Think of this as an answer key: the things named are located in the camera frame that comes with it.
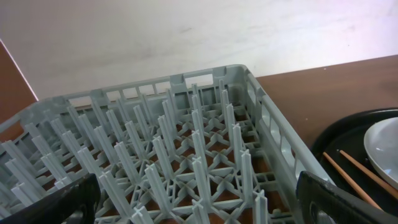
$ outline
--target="black tray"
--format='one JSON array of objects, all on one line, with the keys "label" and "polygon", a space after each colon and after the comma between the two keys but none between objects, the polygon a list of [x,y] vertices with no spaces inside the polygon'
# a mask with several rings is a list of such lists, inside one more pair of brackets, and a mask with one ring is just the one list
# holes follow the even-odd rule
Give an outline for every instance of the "black tray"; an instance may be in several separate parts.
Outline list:
[{"label": "black tray", "polygon": [[312,153],[337,187],[359,197],[336,169],[322,156],[323,152],[326,152],[385,212],[398,217],[398,200],[338,152],[338,150],[344,150],[380,177],[368,161],[368,155],[363,144],[364,135],[374,123],[393,117],[398,117],[398,108],[365,111],[345,117],[321,133],[312,146]]}]

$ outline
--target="white bowl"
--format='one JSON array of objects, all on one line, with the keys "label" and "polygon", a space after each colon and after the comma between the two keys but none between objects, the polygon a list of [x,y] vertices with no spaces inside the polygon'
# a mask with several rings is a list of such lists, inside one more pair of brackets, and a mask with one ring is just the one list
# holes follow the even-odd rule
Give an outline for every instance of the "white bowl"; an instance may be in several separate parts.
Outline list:
[{"label": "white bowl", "polygon": [[372,125],[365,133],[364,145],[375,170],[398,189],[398,118]]}]

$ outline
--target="brown stick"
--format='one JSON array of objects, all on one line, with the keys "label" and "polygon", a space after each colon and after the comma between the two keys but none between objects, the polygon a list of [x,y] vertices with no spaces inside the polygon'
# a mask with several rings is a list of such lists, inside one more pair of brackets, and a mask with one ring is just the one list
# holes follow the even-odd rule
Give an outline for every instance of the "brown stick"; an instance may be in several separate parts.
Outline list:
[{"label": "brown stick", "polygon": [[375,208],[382,210],[380,208],[380,206],[376,202],[374,202],[374,200],[367,193],[365,193],[365,191],[339,165],[337,165],[337,163],[327,153],[324,152],[323,156],[325,156],[325,158],[341,174],[341,176],[343,176],[343,178],[350,184],[350,186],[352,186],[352,188],[354,188],[356,193],[358,193],[359,196],[361,196],[361,198],[365,202],[373,205],[373,207],[375,207]]},{"label": "brown stick", "polygon": [[340,153],[347,158],[350,162],[352,162],[356,167],[358,167],[362,172],[364,172],[368,177],[372,178],[376,183],[380,185],[380,187],[384,188],[387,192],[389,192],[393,197],[398,199],[398,190],[391,187],[391,185],[387,184],[384,180],[382,180],[380,177],[378,177],[376,174],[373,174],[372,171],[368,170],[365,166],[360,164],[358,161],[356,161],[354,158],[352,158],[350,155],[348,155],[345,151],[340,150]]}]

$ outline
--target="wooden table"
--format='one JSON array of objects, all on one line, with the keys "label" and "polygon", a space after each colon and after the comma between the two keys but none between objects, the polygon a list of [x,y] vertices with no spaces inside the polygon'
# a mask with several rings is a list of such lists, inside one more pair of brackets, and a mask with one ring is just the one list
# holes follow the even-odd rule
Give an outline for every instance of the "wooden table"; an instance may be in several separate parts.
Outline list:
[{"label": "wooden table", "polygon": [[398,55],[257,79],[309,148],[345,116],[398,107]]}]

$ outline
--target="dish rack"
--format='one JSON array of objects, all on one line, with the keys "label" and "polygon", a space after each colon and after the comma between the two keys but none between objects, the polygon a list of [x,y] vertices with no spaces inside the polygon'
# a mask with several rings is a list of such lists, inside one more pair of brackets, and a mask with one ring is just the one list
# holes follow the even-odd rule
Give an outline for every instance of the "dish rack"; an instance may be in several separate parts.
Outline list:
[{"label": "dish rack", "polygon": [[18,124],[0,148],[1,218],[89,172],[99,224],[302,223],[299,173],[331,182],[244,65],[40,100],[0,132]]}]

